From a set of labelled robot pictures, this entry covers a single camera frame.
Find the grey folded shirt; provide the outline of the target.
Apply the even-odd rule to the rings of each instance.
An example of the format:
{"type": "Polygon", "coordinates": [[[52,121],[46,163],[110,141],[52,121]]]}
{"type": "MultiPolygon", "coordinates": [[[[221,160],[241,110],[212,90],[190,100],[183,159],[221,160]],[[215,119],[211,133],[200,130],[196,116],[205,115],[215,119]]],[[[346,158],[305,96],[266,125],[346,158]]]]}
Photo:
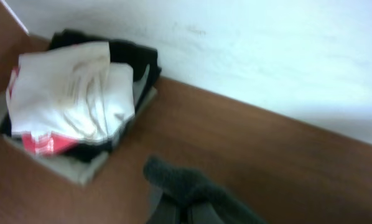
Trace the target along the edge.
{"type": "MultiPolygon", "coordinates": [[[[141,93],[141,85],[146,84],[148,80],[148,73],[152,71],[152,68],[148,65],[145,69],[143,77],[134,83],[134,96],[138,96],[138,103],[139,108],[136,110],[135,117],[138,117],[152,102],[157,94],[157,89],[153,86],[150,87],[149,91],[142,96],[141,93]]],[[[6,94],[5,92],[0,93],[0,127],[3,125],[4,117],[7,115],[7,106],[6,106],[6,94]]],[[[37,163],[43,165],[44,167],[48,168],[52,172],[68,179],[69,181],[78,184],[78,185],[86,185],[89,183],[94,175],[103,167],[106,161],[109,158],[109,154],[111,150],[118,147],[121,140],[124,138],[124,135],[131,129],[134,122],[136,120],[132,119],[129,123],[118,130],[114,139],[111,143],[108,144],[109,150],[103,151],[99,153],[94,159],[90,162],[82,162],[76,158],[57,155],[57,156],[50,156],[50,157],[42,157],[36,156],[29,152],[26,152],[22,143],[19,140],[15,140],[5,134],[2,136],[3,139],[18,151],[23,152],[24,154],[28,155],[31,159],[36,161],[37,163]]]]}

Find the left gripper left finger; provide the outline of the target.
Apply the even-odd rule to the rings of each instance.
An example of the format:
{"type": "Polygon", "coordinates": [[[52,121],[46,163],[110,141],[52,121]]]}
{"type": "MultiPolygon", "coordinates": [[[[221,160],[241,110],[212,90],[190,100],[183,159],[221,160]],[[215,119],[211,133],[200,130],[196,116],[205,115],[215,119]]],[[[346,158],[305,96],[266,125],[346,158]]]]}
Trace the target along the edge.
{"type": "Polygon", "coordinates": [[[180,209],[175,200],[158,187],[151,188],[147,224],[180,224],[180,209]]]}

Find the white folded t-shirt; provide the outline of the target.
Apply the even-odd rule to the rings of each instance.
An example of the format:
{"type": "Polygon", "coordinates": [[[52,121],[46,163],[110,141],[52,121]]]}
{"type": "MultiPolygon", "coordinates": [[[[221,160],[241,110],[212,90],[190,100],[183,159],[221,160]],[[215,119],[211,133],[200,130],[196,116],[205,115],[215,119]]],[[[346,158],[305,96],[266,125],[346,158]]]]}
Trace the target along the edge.
{"type": "Polygon", "coordinates": [[[107,42],[23,54],[7,107],[12,135],[101,142],[135,115],[133,69],[110,61],[107,42]]]}

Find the red and white folded shirt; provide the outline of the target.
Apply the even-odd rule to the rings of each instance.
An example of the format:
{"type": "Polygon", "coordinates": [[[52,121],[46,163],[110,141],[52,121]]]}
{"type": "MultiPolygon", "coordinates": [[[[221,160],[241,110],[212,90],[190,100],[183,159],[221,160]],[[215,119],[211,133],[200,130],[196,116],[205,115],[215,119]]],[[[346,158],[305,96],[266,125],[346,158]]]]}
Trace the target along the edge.
{"type": "MultiPolygon", "coordinates": [[[[9,102],[12,96],[12,90],[16,79],[19,76],[19,66],[15,66],[11,71],[11,77],[9,79],[9,84],[6,88],[6,104],[7,108],[10,108],[9,102]]],[[[79,140],[68,138],[66,136],[61,136],[59,134],[45,134],[42,136],[37,136],[36,138],[31,135],[31,133],[20,133],[12,134],[11,136],[20,137],[22,141],[22,146],[27,152],[31,152],[35,155],[49,156],[53,154],[60,154],[67,151],[69,148],[76,146],[79,140]]]]}

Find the dark teal t-shirt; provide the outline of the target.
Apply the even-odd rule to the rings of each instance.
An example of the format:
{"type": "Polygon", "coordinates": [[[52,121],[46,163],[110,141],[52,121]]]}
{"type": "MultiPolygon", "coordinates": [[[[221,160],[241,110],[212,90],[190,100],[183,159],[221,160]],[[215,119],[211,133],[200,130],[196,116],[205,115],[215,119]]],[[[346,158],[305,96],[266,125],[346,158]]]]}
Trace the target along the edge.
{"type": "Polygon", "coordinates": [[[180,209],[181,223],[187,223],[187,209],[209,202],[225,224],[265,224],[266,221],[226,189],[196,169],[174,166],[156,156],[143,167],[145,179],[173,198],[180,209]]]}

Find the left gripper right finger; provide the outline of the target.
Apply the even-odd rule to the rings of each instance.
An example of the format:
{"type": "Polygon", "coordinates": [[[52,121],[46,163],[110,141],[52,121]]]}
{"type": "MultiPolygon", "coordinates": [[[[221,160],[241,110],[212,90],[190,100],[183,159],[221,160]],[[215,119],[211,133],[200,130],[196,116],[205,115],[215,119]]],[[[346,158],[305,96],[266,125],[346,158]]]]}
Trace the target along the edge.
{"type": "Polygon", "coordinates": [[[225,224],[209,202],[196,203],[187,209],[188,224],[225,224]]]}

